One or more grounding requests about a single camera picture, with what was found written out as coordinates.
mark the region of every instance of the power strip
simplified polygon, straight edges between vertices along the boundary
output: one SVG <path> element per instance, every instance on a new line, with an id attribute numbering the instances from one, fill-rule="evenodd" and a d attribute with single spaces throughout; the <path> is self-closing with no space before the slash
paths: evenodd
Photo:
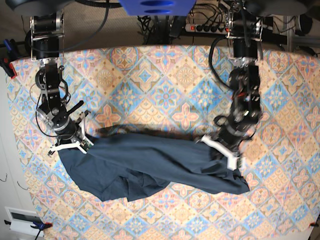
<path id="1" fill-rule="evenodd" d="M 204 33 L 204 34 L 222 34 L 226 35 L 227 32 L 225 30 L 220 31 L 216 26 L 208 26 L 202 24 L 186 24 L 185 31 L 188 33 Z"/>
<path id="2" fill-rule="evenodd" d="M 263 22 L 263 29 L 273 31 L 273 19 L 272 17 L 266 17 Z M 208 26 L 202 24 L 186 24 L 185 31 L 188 33 L 203 33 L 203 34 L 221 34 L 226 35 L 226 30 L 220 31 L 215 26 Z"/>

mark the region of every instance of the red clamp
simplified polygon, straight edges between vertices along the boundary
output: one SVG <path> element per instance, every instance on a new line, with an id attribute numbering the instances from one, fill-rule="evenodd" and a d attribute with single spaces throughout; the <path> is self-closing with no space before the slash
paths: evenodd
<path id="1" fill-rule="evenodd" d="M 318 228 L 319 227 L 319 223 L 312 222 L 312 223 L 309 224 L 309 228 L 310 227 Z"/>
<path id="2" fill-rule="evenodd" d="M 7 58 L 0 59 L 0 66 L 4 69 L 5 73 L 11 77 L 11 79 L 14 79 L 17 76 L 15 67 Z"/>

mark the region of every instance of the floral tile pattern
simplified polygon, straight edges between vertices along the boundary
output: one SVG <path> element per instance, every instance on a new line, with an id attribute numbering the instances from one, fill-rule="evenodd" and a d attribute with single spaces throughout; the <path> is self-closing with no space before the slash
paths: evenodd
<path id="1" fill-rule="evenodd" d="M 213 65 L 226 81 L 232 64 L 217 48 Z M 210 72 L 207 46 L 144 46 L 66 53 L 64 79 L 71 103 L 90 110 L 86 128 L 153 125 L 204 133 L 228 114 L 231 94 Z M 101 202 L 82 191 L 39 131 L 35 108 L 38 65 L 13 63 L 7 77 L 13 132 L 34 208 L 53 227 L 46 239 L 255 240 L 304 231 L 320 213 L 320 63 L 315 58 L 264 51 L 259 62 L 263 118 L 246 144 L 242 174 L 251 191 L 209 194 L 172 182 L 136 201 Z"/>

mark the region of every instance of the wire bundle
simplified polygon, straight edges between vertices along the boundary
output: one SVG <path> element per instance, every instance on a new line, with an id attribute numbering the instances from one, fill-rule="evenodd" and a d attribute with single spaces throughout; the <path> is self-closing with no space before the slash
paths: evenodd
<path id="1" fill-rule="evenodd" d="M 208 16 L 205 12 L 212 12 L 212 15 Z M 219 7 L 212 3 L 196 3 L 191 9 L 188 15 L 188 22 L 191 23 L 191 18 L 195 15 L 202 15 L 206 18 L 206 21 L 202 24 L 202 27 L 209 26 L 215 27 L 216 29 L 223 30 L 224 29 L 224 15 Z"/>
<path id="2" fill-rule="evenodd" d="M 280 22 L 282 22 L 283 24 L 288 24 L 288 23 L 291 23 L 293 20 L 296 20 L 296 16 L 293 16 L 289 21 L 283 21 L 283 20 L 281 20 L 281 19 L 280 19 L 279 17 L 277 17 L 277 16 L 272 16 L 272 17 L 273 17 L 274 19 L 278 19 L 278 20 L 279 20 Z M 286 30 L 280 31 L 277 23 L 275 22 L 275 20 L 273 20 L 273 24 L 275 25 L 275 27 L 276 27 L 276 29 L 277 29 L 277 31 L 278 31 L 279 34 L 286 33 L 286 32 L 288 32 L 289 30 L 294 29 L 294 28 L 296 27 L 296 23 L 294 23 L 294 26 L 292 26 L 292 27 L 290 27 L 290 28 L 288 28 L 288 29 L 286 29 Z"/>
<path id="3" fill-rule="evenodd" d="M 142 45 L 147 45 L 150 39 L 150 35 L 154 32 L 153 24 L 150 25 L 151 17 L 150 16 L 137 16 L 137 19 L 140 23 L 138 23 L 140 30 L 138 34 L 143 36 L 143 43 Z"/>

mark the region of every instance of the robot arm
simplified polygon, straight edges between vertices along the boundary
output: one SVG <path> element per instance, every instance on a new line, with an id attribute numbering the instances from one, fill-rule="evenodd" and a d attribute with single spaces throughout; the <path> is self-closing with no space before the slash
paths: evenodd
<path id="1" fill-rule="evenodd" d="M 71 95 L 68 84 L 63 79 L 63 65 L 56 63 L 59 57 L 59 38 L 63 37 L 63 13 L 57 13 L 37 17 L 31 17 L 31 58 L 40 61 L 40 69 L 35 76 L 35 83 L 41 90 L 36 106 L 36 122 L 38 119 L 44 122 L 48 129 L 55 132 L 56 144 L 51 147 L 49 155 L 54 151 L 67 148 L 78 148 L 84 154 L 93 145 L 86 137 L 85 117 L 89 114 L 86 110 L 74 121 L 70 115 L 80 108 L 84 102 L 81 100 L 70 110 L 67 104 Z M 60 85 L 63 84 L 64 97 L 60 96 Z"/>
<path id="2" fill-rule="evenodd" d="M 253 16 L 248 12 L 245 12 L 246 21 L 243 21 L 240 6 L 235 4 L 235 1 L 222 0 L 221 3 L 224 4 L 221 8 L 226 13 L 225 28 L 228 31 L 225 37 L 216 38 L 213 41 L 209 52 L 209 65 L 215 78 L 232 91 L 232 104 L 228 116 L 220 115 L 214 119 L 220 130 L 213 140 L 233 152 L 235 157 L 240 157 L 240 143 L 252 137 L 247 136 L 247 132 L 259 122 L 262 116 L 259 94 L 260 77 L 256 61 L 258 60 L 258 47 L 262 40 L 263 24 L 261 17 Z M 231 71 L 227 82 L 220 79 L 212 63 L 215 46 L 220 40 L 227 40 L 233 46 L 229 59 L 235 68 Z M 213 149 L 212 154 L 218 158 L 222 153 Z"/>

